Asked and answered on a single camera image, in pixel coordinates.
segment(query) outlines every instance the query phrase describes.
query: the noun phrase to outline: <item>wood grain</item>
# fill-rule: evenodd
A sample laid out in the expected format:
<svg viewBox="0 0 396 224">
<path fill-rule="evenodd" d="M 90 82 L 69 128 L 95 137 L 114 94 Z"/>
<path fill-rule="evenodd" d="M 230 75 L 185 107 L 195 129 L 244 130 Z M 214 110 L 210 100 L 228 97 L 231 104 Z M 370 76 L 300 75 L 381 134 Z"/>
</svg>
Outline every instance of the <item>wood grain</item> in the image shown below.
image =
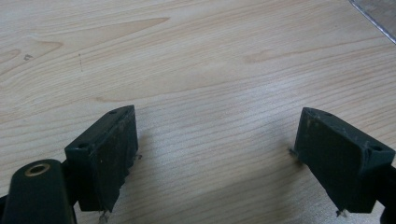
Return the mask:
<svg viewBox="0 0 396 224">
<path fill-rule="evenodd" d="M 0 192 L 102 114 L 140 153 L 109 223 L 378 223 L 335 215 L 288 153 L 303 106 L 396 148 L 396 47 L 348 1 L 2 1 Z M 80 213 L 79 223 L 100 214 Z"/>
</svg>

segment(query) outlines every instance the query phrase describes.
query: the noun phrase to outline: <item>wooden surface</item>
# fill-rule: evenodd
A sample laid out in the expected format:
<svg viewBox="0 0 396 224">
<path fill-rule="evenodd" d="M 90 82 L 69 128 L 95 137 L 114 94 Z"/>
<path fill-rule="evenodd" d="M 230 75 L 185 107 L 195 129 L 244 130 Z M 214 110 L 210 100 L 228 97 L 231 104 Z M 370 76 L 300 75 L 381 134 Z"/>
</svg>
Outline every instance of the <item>wooden surface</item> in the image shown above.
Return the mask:
<svg viewBox="0 0 396 224">
<path fill-rule="evenodd" d="M 133 104 L 143 159 L 108 223 L 378 223 L 380 204 L 337 218 L 288 153 L 303 106 L 396 148 L 396 46 L 347 0 L 5 0 L 0 12 L 1 195 L 24 164 L 64 160 Z"/>
</svg>

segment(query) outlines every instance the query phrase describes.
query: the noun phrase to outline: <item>light wood tabletop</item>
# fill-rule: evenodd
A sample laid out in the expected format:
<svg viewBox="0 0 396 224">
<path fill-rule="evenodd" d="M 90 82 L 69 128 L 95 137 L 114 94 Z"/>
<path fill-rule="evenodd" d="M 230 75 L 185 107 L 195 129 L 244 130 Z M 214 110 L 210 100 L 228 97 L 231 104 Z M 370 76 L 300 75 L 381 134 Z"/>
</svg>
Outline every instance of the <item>light wood tabletop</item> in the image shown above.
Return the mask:
<svg viewBox="0 0 396 224">
<path fill-rule="evenodd" d="M 396 46 L 347 0 L 0 3 L 0 193 L 135 105 L 139 154 L 108 223 L 337 217 L 289 154 L 304 106 L 396 148 Z M 98 223 L 98 212 L 78 223 Z"/>
</svg>

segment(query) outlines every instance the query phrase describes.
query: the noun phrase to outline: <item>wooden table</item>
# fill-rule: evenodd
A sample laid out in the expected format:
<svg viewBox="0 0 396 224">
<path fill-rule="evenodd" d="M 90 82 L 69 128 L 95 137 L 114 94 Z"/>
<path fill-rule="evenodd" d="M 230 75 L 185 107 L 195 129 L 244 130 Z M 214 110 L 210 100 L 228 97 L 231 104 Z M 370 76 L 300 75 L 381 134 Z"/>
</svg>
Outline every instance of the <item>wooden table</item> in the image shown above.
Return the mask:
<svg viewBox="0 0 396 224">
<path fill-rule="evenodd" d="M 135 105 L 141 161 L 108 223 L 378 223 L 335 215 L 288 153 L 303 106 L 396 148 L 396 46 L 347 0 L 0 3 L 0 191 Z M 97 212 L 79 223 L 98 223 Z"/>
</svg>

